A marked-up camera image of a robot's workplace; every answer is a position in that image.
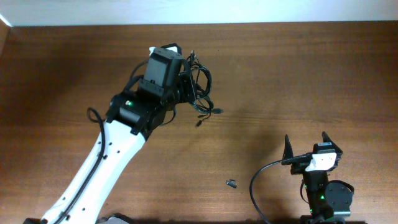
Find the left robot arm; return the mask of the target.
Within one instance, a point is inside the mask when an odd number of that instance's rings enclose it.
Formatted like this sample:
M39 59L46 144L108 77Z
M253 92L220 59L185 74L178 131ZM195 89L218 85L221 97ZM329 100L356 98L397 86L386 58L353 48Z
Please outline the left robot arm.
M144 75L130 78L112 98L105 119L88 108L100 127L95 145L54 205L24 223L95 223L124 168L166 113L193 99L190 67L176 43L151 47L146 65Z

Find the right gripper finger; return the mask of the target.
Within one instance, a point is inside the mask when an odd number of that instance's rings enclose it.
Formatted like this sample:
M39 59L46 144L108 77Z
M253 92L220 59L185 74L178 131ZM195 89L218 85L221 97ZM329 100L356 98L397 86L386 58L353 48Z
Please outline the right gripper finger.
M283 159L291 159L294 157L292 145L290 143L289 136L286 134L284 137L284 153L282 158Z
M336 144L331 140L325 131L322 132L322 146L337 148Z

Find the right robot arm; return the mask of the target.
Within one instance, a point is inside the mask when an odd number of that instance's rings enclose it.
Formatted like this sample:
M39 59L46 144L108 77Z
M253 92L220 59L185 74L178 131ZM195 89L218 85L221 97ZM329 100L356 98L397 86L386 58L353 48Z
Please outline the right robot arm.
M338 166L343 151L322 132L322 142L312 152L294 156L289 137L284 138L282 165L290 166L292 175L302 176L301 190L307 194L310 215L300 223L344 223L351 215L354 187L341 180L329 180L328 173Z

